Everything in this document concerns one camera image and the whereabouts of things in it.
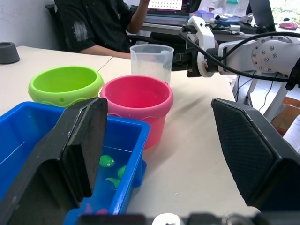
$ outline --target clear measuring cup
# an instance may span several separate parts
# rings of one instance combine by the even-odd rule
[[[158,78],[170,85],[174,49],[165,45],[130,47],[131,74]]]

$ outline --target black shirt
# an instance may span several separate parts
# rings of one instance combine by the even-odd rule
[[[123,0],[60,0],[58,14],[71,52],[100,45],[128,53],[126,34],[134,14]]]

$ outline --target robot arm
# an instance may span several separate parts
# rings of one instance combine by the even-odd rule
[[[220,62],[217,65],[208,59],[207,54],[200,52],[190,54],[192,59],[188,77],[212,77],[215,72],[221,75],[233,74],[224,69],[225,65],[240,71],[243,75],[247,71],[257,71],[259,74],[256,76],[257,79],[287,82],[290,89],[296,84],[300,85],[300,42],[296,37],[272,33],[273,35],[265,35],[257,40],[249,40],[230,53],[230,50],[241,41],[223,43],[216,49],[211,30],[200,17],[191,17],[183,30],[187,33],[188,43],[197,43],[202,50]]]

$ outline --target laptop screen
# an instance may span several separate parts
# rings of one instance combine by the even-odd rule
[[[148,12],[189,13],[191,0],[152,0]]]

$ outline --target green bucket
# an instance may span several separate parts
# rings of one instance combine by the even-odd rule
[[[104,81],[88,67],[68,66],[44,71],[29,83],[28,93],[33,101],[69,107],[76,102],[99,96]]]

